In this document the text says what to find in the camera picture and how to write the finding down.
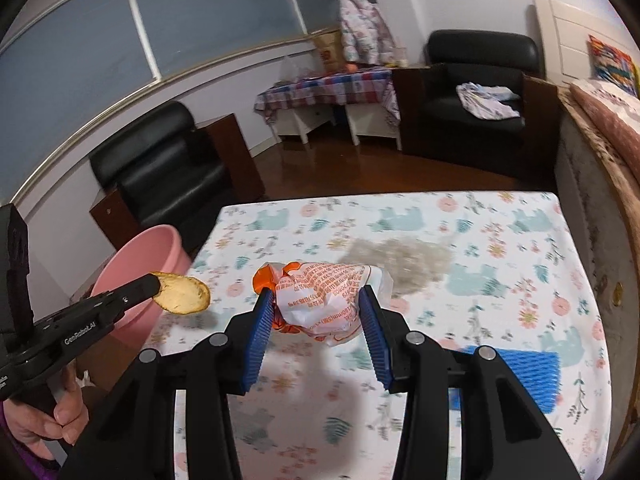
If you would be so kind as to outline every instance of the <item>orange and white wrapper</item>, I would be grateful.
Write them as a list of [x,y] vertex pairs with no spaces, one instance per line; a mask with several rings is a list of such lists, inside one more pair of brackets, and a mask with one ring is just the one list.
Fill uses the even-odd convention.
[[388,307],[393,281],[379,267],[291,262],[267,263],[254,275],[254,291],[275,292],[273,328],[304,332],[329,346],[360,333],[358,293],[371,285],[380,306]]

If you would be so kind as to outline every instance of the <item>blue ridged pad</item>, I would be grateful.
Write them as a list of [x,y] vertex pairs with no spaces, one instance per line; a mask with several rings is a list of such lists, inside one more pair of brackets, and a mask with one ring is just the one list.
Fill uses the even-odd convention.
[[249,340],[244,349],[244,373],[242,374],[242,388],[245,392],[258,380],[264,351],[269,342],[271,334],[271,323],[273,322],[273,292],[268,291],[260,295],[258,303],[254,308],[255,320],[251,330]]
[[[462,352],[472,354],[475,346],[468,346]],[[556,407],[556,397],[560,391],[560,359],[555,352],[533,352],[524,350],[496,349],[502,360],[509,365],[522,386],[536,402],[540,411],[551,413]],[[457,390],[450,390],[449,407],[460,409]]]
[[376,377],[383,384],[385,390],[388,390],[394,379],[391,373],[391,354],[385,335],[382,332],[382,327],[364,288],[361,288],[358,294],[358,306],[360,307],[362,331],[367,340],[373,369],[376,371]]

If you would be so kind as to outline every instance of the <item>silver bolt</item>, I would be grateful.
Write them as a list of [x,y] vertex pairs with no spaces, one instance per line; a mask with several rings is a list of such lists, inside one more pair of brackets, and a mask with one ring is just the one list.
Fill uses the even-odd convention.
[[412,345],[421,345],[424,343],[424,334],[422,332],[412,331],[404,336],[406,341]]
[[492,361],[495,359],[495,350],[490,346],[481,346],[478,355],[486,361]]
[[146,350],[140,352],[138,359],[140,359],[140,362],[143,362],[145,364],[151,363],[156,360],[156,352],[151,348],[147,348]]
[[224,346],[227,341],[229,341],[229,338],[222,332],[218,332],[209,338],[209,344],[211,346]]

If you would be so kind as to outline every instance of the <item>white patterned tablecloth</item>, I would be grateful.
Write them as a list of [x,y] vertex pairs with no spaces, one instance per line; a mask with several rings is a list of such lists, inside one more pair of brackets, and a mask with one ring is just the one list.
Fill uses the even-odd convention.
[[[547,193],[455,192],[344,196],[226,207],[191,268],[211,305],[163,313],[148,345],[191,349],[257,298],[264,262],[336,262],[357,238],[411,236],[450,245],[441,282],[396,298],[409,327],[447,348],[555,351],[561,387],[547,415],[581,476],[604,468],[610,424],[607,347],[593,294]],[[230,399],[247,480],[390,480],[405,396],[376,381],[363,336],[334,348],[274,332],[258,383]],[[176,478],[187,479],[184,394],[177,398]],[[460,414],[450,412],[449,479],[460,476]]]

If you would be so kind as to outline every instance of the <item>purple sleeve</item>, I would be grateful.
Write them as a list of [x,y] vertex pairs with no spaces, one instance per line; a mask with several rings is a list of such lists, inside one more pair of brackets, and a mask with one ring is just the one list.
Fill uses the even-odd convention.
[[44,467],[42,462],[32,453],[30,453],[26,448],[21,446],[15,439],[14,436],[9,432],[9,428],[6,425],[6,420],[4,419],[4,406],[2,402],[0,402],[0,426],[2,427],[2,431],[4,431],[14,445],[16,452],[22,459],[22,461],[27,465],[27,467],[31,470],[31,472],[36,476],[38,480],[56,480],[58,476],[58,472],[53,469],[47,469]]

